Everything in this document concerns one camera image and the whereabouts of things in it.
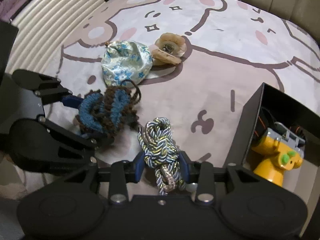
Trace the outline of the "blue brown crochet scrunchie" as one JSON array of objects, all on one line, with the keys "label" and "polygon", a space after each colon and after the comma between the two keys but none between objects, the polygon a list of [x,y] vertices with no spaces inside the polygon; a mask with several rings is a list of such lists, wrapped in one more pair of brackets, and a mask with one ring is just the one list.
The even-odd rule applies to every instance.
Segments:
[{"label": "blue brown crochet scrunchie", "polygon": [[121,84],[107,87],[105,93],[92,90],[85,95],[75,116],[81,136],[84,132],[98,132],[99,138],[93,140],[113,141],[125,126],[138,127],[135,106],[142,94],[133,81],[128,82],[130,87]]}]

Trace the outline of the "blue floral satin pouch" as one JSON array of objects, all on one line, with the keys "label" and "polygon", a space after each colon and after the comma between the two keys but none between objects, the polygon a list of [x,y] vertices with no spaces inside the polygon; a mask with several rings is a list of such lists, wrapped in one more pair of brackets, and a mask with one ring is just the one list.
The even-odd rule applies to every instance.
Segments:
[{"label": "blue floral satin pouch", "polygon": [[148,46],[130,40],[109,43],[101,60],[107,86],[123,84],[130,87],[128,80],[139,84],[148,76],[152,65],[153,59]]}]

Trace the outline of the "yellow toy camera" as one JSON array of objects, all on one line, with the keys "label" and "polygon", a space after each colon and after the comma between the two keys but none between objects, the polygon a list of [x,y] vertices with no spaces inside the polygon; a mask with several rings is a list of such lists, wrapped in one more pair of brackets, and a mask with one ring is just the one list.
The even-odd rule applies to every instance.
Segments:
[{"label": "yellow toy camera", "polygon": [[300,168],[306,140],[280,122],[268,127],[252,150],[263,156],[253,173],[282,187],[284,173]]}]

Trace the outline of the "beige flower hair clip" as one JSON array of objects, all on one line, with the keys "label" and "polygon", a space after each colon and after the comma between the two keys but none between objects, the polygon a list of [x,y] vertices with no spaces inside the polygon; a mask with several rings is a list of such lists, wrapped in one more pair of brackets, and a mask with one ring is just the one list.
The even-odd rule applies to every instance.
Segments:
[{"label": "beige flower hair clip", "polygon": [[164,33],[149,46],[153,65],[178,65],[182,62],[182,56],[187,50],[185,39],[177,34]]}]

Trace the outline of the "cream ribbed headboard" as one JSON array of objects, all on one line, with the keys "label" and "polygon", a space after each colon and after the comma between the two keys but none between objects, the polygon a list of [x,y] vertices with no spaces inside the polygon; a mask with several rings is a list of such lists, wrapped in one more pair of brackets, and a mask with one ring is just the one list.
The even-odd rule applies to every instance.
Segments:
[{"label": "cream ribbed headboard", "polygon": [[70,33],[105,0],[32,0],[12,21],[18,28],[7,73],[43,72]]}]

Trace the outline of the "black open storage box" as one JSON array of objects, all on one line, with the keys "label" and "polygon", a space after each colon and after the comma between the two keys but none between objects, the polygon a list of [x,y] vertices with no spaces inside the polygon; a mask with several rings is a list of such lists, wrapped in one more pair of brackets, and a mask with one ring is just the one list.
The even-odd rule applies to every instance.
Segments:
[{"label": "black open storage box", "polygon": [[241,165],[308,201],[319,193],[319,115],[263,83],[242,109],[225,165]]}]

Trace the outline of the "cartoon bear bed sheet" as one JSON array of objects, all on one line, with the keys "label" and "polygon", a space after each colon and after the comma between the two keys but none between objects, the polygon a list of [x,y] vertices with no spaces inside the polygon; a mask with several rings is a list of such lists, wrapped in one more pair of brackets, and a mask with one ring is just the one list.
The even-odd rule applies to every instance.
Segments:
[{"label": "cartoon bear bed sheet", "polygon": [[262,83],[319,112],[319,47],[299,26],[237,0],[109,0],[89,14],[43,73],[75,95],[105,90],[105,43],[153,45],[164,33],[185,37],[176,66],[154,66],[140,83],[142,125],[164,116],[193,159],[222,166],[242,108]]}]

